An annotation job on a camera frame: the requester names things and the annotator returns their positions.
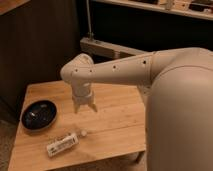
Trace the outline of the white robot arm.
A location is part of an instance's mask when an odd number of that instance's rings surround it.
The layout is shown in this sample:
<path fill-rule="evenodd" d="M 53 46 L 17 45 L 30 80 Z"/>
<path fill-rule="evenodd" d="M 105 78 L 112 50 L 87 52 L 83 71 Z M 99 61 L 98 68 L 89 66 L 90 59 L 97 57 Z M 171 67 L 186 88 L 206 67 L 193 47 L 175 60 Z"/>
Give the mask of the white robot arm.
<path fill-rule="evenodd" d="M 146 86 L 147 171 L 213 171 L 213 52 L 179 48 L 95 64 L 84 53 L 60 71 L 74 104 L 93 83 Z"/>

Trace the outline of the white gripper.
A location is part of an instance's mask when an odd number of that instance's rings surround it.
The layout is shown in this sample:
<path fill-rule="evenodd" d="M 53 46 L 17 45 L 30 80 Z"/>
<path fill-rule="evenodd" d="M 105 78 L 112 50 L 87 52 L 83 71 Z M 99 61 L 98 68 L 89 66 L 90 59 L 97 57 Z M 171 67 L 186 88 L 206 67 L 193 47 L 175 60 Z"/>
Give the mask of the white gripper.
<path fill-rule="evenodd" d="M 87 95 L 77 96 L 73 95 L 72 99 L 74 101 L 74 113 L 77 114 L 80 105 L 89 105 L 90 108 L 92 108 L 95 112 L 98 112 L 97 106 L 94 104 L 94 93 L 90 92 Z"/>

